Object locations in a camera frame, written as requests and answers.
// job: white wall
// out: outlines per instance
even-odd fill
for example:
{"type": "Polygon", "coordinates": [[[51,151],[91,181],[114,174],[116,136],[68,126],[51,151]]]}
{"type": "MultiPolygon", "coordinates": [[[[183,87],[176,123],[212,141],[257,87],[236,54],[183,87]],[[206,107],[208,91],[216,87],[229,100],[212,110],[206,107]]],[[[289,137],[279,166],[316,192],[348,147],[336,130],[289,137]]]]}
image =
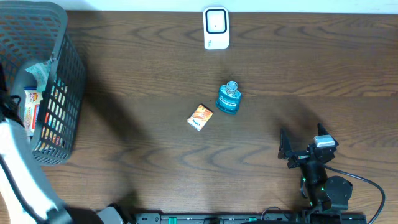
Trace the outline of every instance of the white wall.
{"type": "Polygon", "coordinates": [[[42,0],[67,10],[398,13],[398,0],[42,0]]]}

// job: blue bottle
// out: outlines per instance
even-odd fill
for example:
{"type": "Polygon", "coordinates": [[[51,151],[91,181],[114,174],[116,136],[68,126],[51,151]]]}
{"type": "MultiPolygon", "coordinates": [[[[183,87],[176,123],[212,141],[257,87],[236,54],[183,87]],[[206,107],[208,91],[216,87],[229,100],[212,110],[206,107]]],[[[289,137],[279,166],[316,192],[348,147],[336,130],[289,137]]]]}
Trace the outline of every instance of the blue bottle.
{"type": "Polygon", "coordinates": [[[218,90],[216,106],[225,113],[236,114],[241,99],[242,93],[238,91],[238,84],[235,81],[229,81],[218,90]]]}

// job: basket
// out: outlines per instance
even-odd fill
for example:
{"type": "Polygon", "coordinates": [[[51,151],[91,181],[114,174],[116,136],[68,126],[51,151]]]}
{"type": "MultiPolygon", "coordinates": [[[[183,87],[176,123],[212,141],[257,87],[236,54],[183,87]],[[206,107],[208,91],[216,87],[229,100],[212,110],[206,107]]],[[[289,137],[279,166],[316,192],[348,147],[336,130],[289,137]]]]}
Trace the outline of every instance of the basket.
{"type": "Polygon", "coordinates": [[[10,94],[22,98],[20,114],[24,87],[35,80],[19,70],[29,62],[52,62],[30,141],[42,165],[70,157],[85,88],[85,68],[66,33],[67,22],[67,13],[54,3],[0,1],[0,63],[10,94]]]}

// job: wooden table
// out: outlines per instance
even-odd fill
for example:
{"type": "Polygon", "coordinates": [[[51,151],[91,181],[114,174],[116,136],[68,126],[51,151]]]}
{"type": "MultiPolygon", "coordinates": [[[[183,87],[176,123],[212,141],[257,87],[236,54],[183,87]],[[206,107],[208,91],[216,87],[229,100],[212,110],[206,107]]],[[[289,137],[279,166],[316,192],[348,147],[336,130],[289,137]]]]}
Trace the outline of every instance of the wooden table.
{"type": "MultiPolygon", "coordinates": [[[[329,165],[380,184],[387,202],[376,222],[396,223],[397,16],[231,13],[229,48],[205,50],[201,13],[68,15],[88,83],[72,157],[43,167],[66,203],[298,209],[309,202],[300,170],[277,158],[279,130],[304,149],[322,122],[340,142],[329,165]],[[228,80],[243,93],[236,116],[215,106],[228,80]],[[214,115],[198,132],[187,118],[200,103],[214,115]]],[[[370,220],[379,191],[345,178],[354,185],[349,210],[370,220]]]]}

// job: black square outline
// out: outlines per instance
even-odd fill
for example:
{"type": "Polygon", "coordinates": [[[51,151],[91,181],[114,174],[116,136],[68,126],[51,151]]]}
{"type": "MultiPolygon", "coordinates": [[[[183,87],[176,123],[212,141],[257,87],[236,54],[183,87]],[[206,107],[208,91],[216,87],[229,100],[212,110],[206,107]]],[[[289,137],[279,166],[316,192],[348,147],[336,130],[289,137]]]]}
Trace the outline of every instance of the black square outline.
{"type": "Polygon", "coordinates": [[[228,28],[227,28],[227,23],[226,23],[226,11],[224,9],[209,9],[209,10],[206,11],[205,15],[206,15],[206,31],[207,31],[208,34],[224,34],[226,32],[226,30],[228,28]],[[208,21],[207,20],[207,13],[209,11],[224,11],[224,22],[225,22],[225,30],[224,31],[221,31],[221,32],[209,32],[208,22],[207,22],[208,21]]]}

